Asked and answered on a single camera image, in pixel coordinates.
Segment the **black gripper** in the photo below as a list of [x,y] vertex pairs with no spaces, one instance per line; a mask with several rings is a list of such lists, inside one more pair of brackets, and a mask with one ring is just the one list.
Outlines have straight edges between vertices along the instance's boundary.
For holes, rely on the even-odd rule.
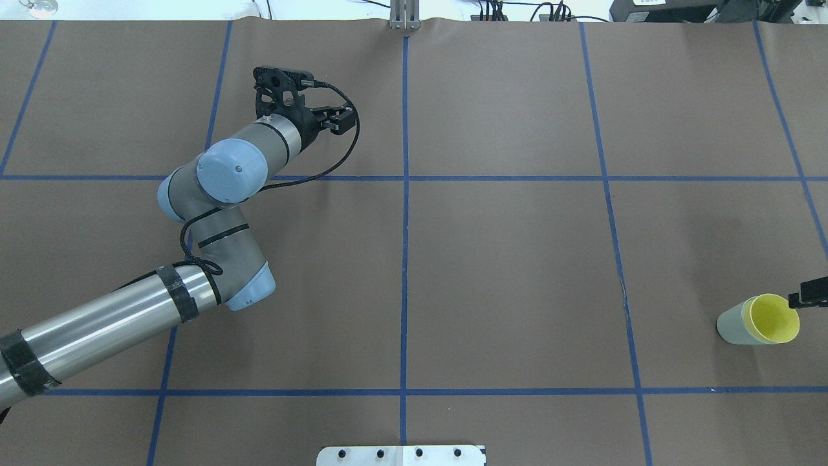
[[332,135],[346,135],[356,126],[354,108],[301,108],[299,110],[299,135],[301,151],[306,150],[323,131],[323,122],[331,122]]

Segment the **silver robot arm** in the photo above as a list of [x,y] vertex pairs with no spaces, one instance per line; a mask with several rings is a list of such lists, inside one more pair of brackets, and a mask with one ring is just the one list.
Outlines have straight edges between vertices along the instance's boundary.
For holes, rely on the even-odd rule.
[[360,127],[354,104],[262,112],[254,123],[211,144],[169,174],[160,209],[182,224],[184,259],[166,263],[113,292],[2,337],[2,411],[56,389],[119,352],[198,318],[215,306],[233,311],[276,287],[241,204],[328,129]]

